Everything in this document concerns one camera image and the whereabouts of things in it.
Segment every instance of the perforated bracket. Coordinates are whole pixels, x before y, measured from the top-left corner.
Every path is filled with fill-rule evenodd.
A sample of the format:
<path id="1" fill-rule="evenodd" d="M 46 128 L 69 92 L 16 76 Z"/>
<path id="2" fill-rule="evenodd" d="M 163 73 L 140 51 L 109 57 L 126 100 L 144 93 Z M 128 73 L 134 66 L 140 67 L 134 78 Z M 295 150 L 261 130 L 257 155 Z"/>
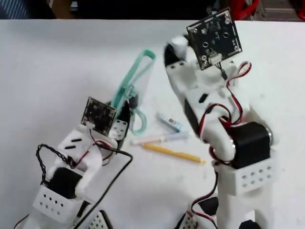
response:
<path id="1" fill-rule="evenodd" d="M 99 211 L 89 225 L 89 229 L 112 229 L 107 226 L 106 220 Z"/>
<path id="2" fill-rule="evenodd" d="M 114 138 L 115 140 L 122 140 L 125 137 L 128 123 L 122 120 L 115 120 L 113 123 L 108 137 Z"/>
<path id="3" fill-rule="evenodd" d="M 186 213 L 181 222 L 179 229 L 196 229 L 196 228 L 197 228 L 197 221 L 194 219 L 194 217 Z"/>
<path id="4" fill-rule="evenodd" d="M 82 200 L 66 199 L 45 186 L 41 186 L 33 207 L 59 223 L 73 221 L 80 209 Z"/>
<path id="5" fill-rule="evenodd" d="M 220 178 L 225 181 L 226 192 L 233 196 L 272 183 L 276 175 L 274 158 L 240 169 L 233 169 L 228 166 L 221 167 L 221 171 L 219 171 Z"/>

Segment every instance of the pen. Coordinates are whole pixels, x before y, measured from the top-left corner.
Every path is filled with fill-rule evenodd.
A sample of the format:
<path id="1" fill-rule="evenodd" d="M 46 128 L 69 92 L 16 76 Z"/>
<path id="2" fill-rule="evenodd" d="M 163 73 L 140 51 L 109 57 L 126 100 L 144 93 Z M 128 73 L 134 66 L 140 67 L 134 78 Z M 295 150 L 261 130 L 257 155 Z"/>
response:
<path id="1" fill-rule="evenodd" d="M 143 147 L 146 148 L 146 149 L 150 149 L 150 150 L 159 152 L 159 153 L 169 154 L 169 155 L 172 155 L 172 156 L 175 156 L 175 157 L 183 158 L 183 159 L 186 159 L 186 160 L 189 160 L 189 161 L 194 161 L 194 162 L 203 163 L 203 164 L 206 163 L 206 161 L 201 159 L 200 157 L 190 155 L 190 154 L 187 154 L 187 153 L 174 152 L 170 149 L 166 149 L 166 148 L 162 148 L 162 147 L 154 146 L 154 145 L 150 145 L 150 144 L 144 144 Z"/>
<path id="2" fill-rule="evenodd" d="M 174 133 L 174 134 L 134 139 L 131 141 L 131 144 L 132 145 L 142 145 L 142 144 L 151 143 L 151 142 L 164 142 L 164 141 L 169 141 L 169 140 L 188 138 L 189 136 L 190 136 L 189 131 L 183 131 L 183 132 L 178 132 L 178 133 Z"/>

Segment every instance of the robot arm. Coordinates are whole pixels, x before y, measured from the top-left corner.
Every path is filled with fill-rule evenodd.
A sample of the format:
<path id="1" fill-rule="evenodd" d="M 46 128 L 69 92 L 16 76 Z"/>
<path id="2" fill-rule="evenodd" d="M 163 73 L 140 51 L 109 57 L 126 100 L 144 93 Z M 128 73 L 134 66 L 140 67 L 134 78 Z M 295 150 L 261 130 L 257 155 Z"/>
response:
<path id="1" fill-rule="evenodd" d="M 189 35 L 172 39 L 164 51 L 172 89 L 198 138 L 210 145 L 216 173 L 212 192 L 192 203 L 178 229 L 191 223 L 199 229 L 274 228 L 271 184 L 278 139 L 270 119 L 239 87 L 238 78 L 250 71 L 251 63 L 237 68 L 233 62 L 221 62 L 230 57 L 223 48 L 227 36 L 220 38 L 233 23 L 229 13 L 223 11 L 187 27 Z M 238 39 L 231 41 L 234 50 L 241 52 Z M 218 197 L 210 198 L 216 187 Z M 206 213 L 202 205 L 202 213 L 193 209 L 206 200 L 214 202 L 214 210 Z M 252 210 L 255 222 L 245 218 Z"/>

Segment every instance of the black wire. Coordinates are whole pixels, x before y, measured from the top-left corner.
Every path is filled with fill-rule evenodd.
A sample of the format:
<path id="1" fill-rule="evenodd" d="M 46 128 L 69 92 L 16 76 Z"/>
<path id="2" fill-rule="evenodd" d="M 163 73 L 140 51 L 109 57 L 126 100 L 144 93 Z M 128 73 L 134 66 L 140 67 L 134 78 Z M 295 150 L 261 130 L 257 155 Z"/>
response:
<path id="1" fill-rule="evenodd" d="M 46 180 L 46 166 L 44 165 L 42 159 L 41 159 L 41 156 L 40 156 L 40 150 L 41 148 L 47 148 L 48 150 L 50 150 L 51 152 L 55 153 L 58 157 L 60 157 L 63 162 L 67 163 L 67 165 L 70 166 L 70 168 L 75 168 L 75 166 L 77 165 L 76 162 L 72 159 L 72 157 L 66 157 L 65 155 L 61 154 L 60 152 L 58 152 L 56 149 L 52 148 L 51 146 L 48 146 L 46 144 L 40 144 L 38 145 L 37 147 L 37 150 L 36 150 L 36 157 L 39 161 L 39 164 L 40 164 L 40 167 L 41 167 L 41 170 L 42 170 L 42 183 L 44 184 L 48 184 L 49 182 Z"/>
<path id="2" fill-rule="evenodd" d="M 218 172 L 215 171 L 215 183 L 214 183 L 213 189 L 208 194 L 204 195 L 203 197 L 200 197 L 200 198 L 194 200 L 194 202 L 191 205 L 191 211 L 192 211 L 193 214 L 198 215 L 197 212 L 193 210 L 194 205 L 201 202 L 201 201 L 204 201 L 205 199 L 208 199 L 209 197 L 211 197 L 213 195 L 213 193 L 216 191 L 217 183 L 218 183 Z M 214 220 L 210 219 L 209 217 L 204 217 L 204 218 L 209 220 L 211 223 L 213 223 L 215 228 L 218 229 Z"/>
<path id="3" fill-rule="evenodd" d="M 110 163 L 110 159 L 108 160 L 107 163 L 103 164 L 102 166 L 106 166 L 106 165 L 108 165 L 109 163 Z"/>
<path id="4" fill-rule="evenodd" d="M 227 79 L 228 79 L 227 73 L 226 73 L 225 70 L 222 68 L 221 63 L 219 62 L 218 64 L 219 64 L 219 67 L 217 67 L 217 68 L 221 71 L 221 76 L 223 77 L 224 80 L 227 80 Z"/>
<path id="5" fill-rule="evenodd" d="M 120 174 L 125 170 L 125 168 L 132 162 L 133 160 L 133 156 L 125 151 L 119 150 L 119 149 L 115 149 L 112 147 L 107 147 L 104 146 L 102 144 L 98 144 L 95 143 L 95 145 L 97 145 L 100 148 L 103 149 L 107 149 L 107 150 L 111 150 L 114 151 L 118 154 L 123 154 L 125 156 L 128 156 L 130 159 L 129 161 L 122 167 L 122 169 L 118 172 L 118 174 L 112 179 L 112 181 L 110 182 L 110 184 L 108 185 L 108 187 L 106 188 L 106 190 L 104 191 L 104 193 L 102 194 L 102 196 L 98 199 L 98 201 L 94 204 L 94 206 L 86 213 L 86 215 L 75 225 L 75 227 L 73 229 L 77 229 L 81 226 L 81 224 L 87 219 L 87 217 L 94 211 L 94 209 L 100 204 L 100 202 L 104 199 L 105 195 L 108 193 L 109 189 L 112 187 L 112 185 L 114 184 L 115 180 L 120 176 Z"/>

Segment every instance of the cable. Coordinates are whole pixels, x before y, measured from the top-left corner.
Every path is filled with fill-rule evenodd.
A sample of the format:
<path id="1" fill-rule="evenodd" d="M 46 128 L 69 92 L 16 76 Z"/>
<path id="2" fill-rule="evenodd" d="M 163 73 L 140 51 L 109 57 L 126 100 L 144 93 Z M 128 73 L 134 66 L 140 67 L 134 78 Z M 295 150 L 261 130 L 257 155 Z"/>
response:
<path id="1" fill-rule="evenodd" d="M 90 129 L 89 127 L 88 127 L 88 133 L 89 133 L 89 136 L 90 136 L 91 140 L 95 143 L 95 145 L 97 145 L 98 148 L 99 148 L 99 144 L 98 144 L 98 143 L 102 143 L 102 144 L 106 145 L 107 147 L 111 148 L 111 144 L 108 143 L 107 141 L 102 140 L 102 139 L 95 140 L 95 139 L 93 138 L 93 136 L 92 136 L 92 132 L 91 132 L 91 129 Z M 106 166 L 106 165 L 109 164 L 109 162 L 110 162 L 110 157 L 112 156 L 112 154 L 113 154 L 113 151 L 111 151 L 105 158 L 103 158 L 103 161 L 104 161 L 104 160 L 107 160 L 107 159 L 108 159 L 109 161 L 108 161 L 106 164 L 103 164 L 102 166 Z"/>
<path id="2" fill-rule="evenodd" d="M 106 188 L 106 190 L 104 191 L 104 193 L 102 194 L 102 196 L 98 199 L 98 201 L 94 204 L 94 206 L 87 212 L 87 214 L 76 224 L 76 226 L 73 229 L 77 229 L 81 226 L 81 224 L 87 219 L 87 217 L 94 211 L 94 209 L 100 204 L 100 202 L 104 199 L 105 195 L 108 193 L 109 189 L 112 187 L 112 185 L 114 184 L 115 180 L 120 176 L 120 174 L 125 170 L 125 168 L 132 162 L 133 160 L 133 156 L 125 151 L 119 150 L 119 149 L 115 149 L 112 147 L 107 147 L 104 145 L 100 145 L 98 143 L 95 143 L 98 145 L 98 147 L 103 148 L 103 149 L 107 149 L 107 150 L 111 150 L 114 151 L 118 154 L 123 154 L 125 156 L 128 156 L 130 159 L 129 161 L 122 167 L 122 169 L 118 172 L 118 174 L 113 178 L 113 180 L 110 182 L 110 184 L 108 185 L 108 187 Z"/>
<path id="3" fill-rule="evenodd" d="M 215 65 L 218 69 L 220 69 L 222 72 L 223 72 L 223 69 L 221 67 L 221 64 L 218 63 L 218 65 L 216 64 Z M 232 91 L 230 90 L 229 86 L 230 86 L 230 82 L 234 79 L 237 79 L 237 78 L 240 78 L 240 77 L 243 77 L 245 75 L 247 75 L 250 70 L 252 68 L 252 64 L 249 62 L 249 61 L 245 61 L 245 62 L 242 62 L 240 64 L 240 66 L 238 67 L 237 69 L 237 76 L 231 78 L 231 79 L 228 79 L 225 81 L 225 86 L 226 88 L 229 90 L 229 92 L 231 93 L 231 96 L 232 96 L 232 99 L 234 101 L 234 103 L 236 104 L 237 106 L 237 109 L 239 111 L 239 117 L 237 118 L 237 120 L 235 120 L 234 122 L 232 122 L 232 116 L 230 114 L 230 111 L 228 110 L 227 107 L 225 107 L 223 104 L 211 104 L 210 106 L 208 106 L 208 108 L 205 110 L 201 120 L 200 120 L 200 125 L 199 125 L 199 130 L 198 130 L 198 136 L 200 137 L 201 140 L 203 140 L 203 126 L 204 126 L 204 118 L 205 118 L 205 115 L 208 113 L 208 112 L 211 112 L 211 109 L 215 106 L 220 106 L 222 108 L 224 108 L 228 114 L 229 114 L 229 119 L 228 121 L 225 121 L 225 120 L 222 120 L 220 119 L 221 123 L 224 125 L 224 126 L 231 126 L 231 125 L 237 125 L 239 123 L 241 123 L 242 121 L 242 117 L 243 117 L 243 108 L 241 106 L 241 104 L 239 103 L 239 101 L 237 100 L 237 98 L 235 97 L 235 95 L 232 93 Z"/>
<path id="4" fill-rule="evenodd" d="M 202 197 L 197 198 L 196 200 L 194 200 L 192 205 L 191 205 L 191 211 L 192 211 L 193 214 L 209 220 L 211 223 L 213 223 L 213 225 L 215 226 L 216 229 L 218 229 L 218 227 L 217 227 L 216 223 L 214 222 L 214 220 L 210 216 L 195 211 L 193 209 L 193 207 L 194 207 L 195 204 L 197 204 L 197 203 L 199 203 L 201 201 L 204 201 L 205 199 L 208 199 L 209 197 L 211 197 L 213 195 L 213 193 L 215 192 L 215 190 L 216 190 L 217 183 L 218 183 L 218 173 L 215 171 L 215 184 L 213 186 L 213 189 L 208 194 L 206 194 L 205 196 L 202 196 Z"/>
<path id="5" fill-rule="evenodd" d="M 219 62 L 218 64 L 215 65 L 216 68 L 218 68 L 221 71 L 221 76 L 223 77 L 224 80 L 228 79 L 228 75 L 225 72 L 225 70 L 222 68 L 221 63 Z"/>
<path id="6" fill-rule="evenodd" d="M 29 216 L 29 214 L 26 215 L 25 217 L 23 217 L 21 220 L 19 220 L 19 221 L 15 224 L 15 226 L 14 226 L 13 229 L 17 229 L 17 228 L 20 226 L 20 224 L 21 224 L 28 216 Z"/>
<path id="7" fill-rule="evenodd" d="M 46 166 L 44 165 L 42 159 L 41 159 L 41 156 L 40 156 L 40 150 L 41 148 L 47 148 L 48 150 L 50 150 L 51 152 L 55 153 L 58 157 L 60 157 L 62 159 L 63 162 L 65 162 L 67 165 L 70 166 L 70 168 L 75 168 L 75 165 L 77 164 L 72 157 L 68 156 L 66 157 L 65 155 L 63 155 L 62 153 L 58 152 L 57 150 L 55 150 L 54 148 L 52 148 L 51 146 L 48 146 L 46 144 L 40 144 L 38 145 L 37 147 L 37 150 L 36 150 L 36 157 L 38 159 L 38 162 L 40 164 L 40 167 L 41 167 L 41 170 L 42 170 L 42 183 L 44 184 L 48 184 L 49 182 L 46 180 Z"/>
<path id="8" fill-rule="evenodd" d="M 223 104 L 211 104 L 210 106 L 208 106 L 208 108 L 205 110 L 201 120 L 200 120 L 200 125 L 199 125 L 199 131 L 198 131 L 198 136 L 200 137 L 201 140 L 203 140 L 203 127 L 204 127 L 204 119 L 205 119 L 205 115 L 207 113 L 210 113 L 212 111 L 212 109 L 215 107 L 215 106 L 220 106 L 222 108 L 224 108 L 228 114 L 229 114 L 229 118 L 228 118 L 228 121 L 223 121 L 221 120 L 221 122 L 224 124 L 224 125 L 230 125 L 231 124 L 231 119 L 232 119 L 232 116 L 231 116 L 231 113 L 229 111 L 229 109 L 224 106 Z"/>
<path id="9" fill-rule="evenodd" d="M 233 125 L 237 125 L 237 124 L 240 124 L 240 123 L 241 123 L 242 117 L 243 117 L 243 108 L 242 108 L 242 106 L 240 105 L 240 103 L 239 103 L 239 101 L 237 100 L 237 98 L 235 97 L 235 95 L 234 95 L 234 94 L 232 93 L 232 91 L 230 90 L 230 88 L 229 88 L 230 82 L 231 82 L 232 80 L 235 80 L 235 79 L 237 79 L 237 78 L 241 78 L 241 77 L 247 75 L 247 74 L 250 72 L 251 68 L 252 68 L 251 62 L 249 62 L 249 61 L 244 61 L 244 62 L 242 62 L 242 63 L 240 64 L 240 66 L 238 67 L 238 69 L 237 69 L 237 76 L 235 76 L 235 77 L 233 77 L 233 78 L 231 78 L 231 79 L 228 79 L 228 80 L 226 80 L 226 82 L 225 82 L 225 86 L 226 86 L 226 88 L 229 90 L 229 92 L 231 93 L 231 96 L 232 96 L 232 98 L 233 98 L 233 100 L 234 100 L 234 102 L 235 102 L 235 104 L 236 104 L 236 106 L 237 106 L 237 109 L 238 109 L 238 111 L 239 111 L 239 117 L 238 117 L 238 119 L 237 119 L 235 122 L 232 123 Z"/>

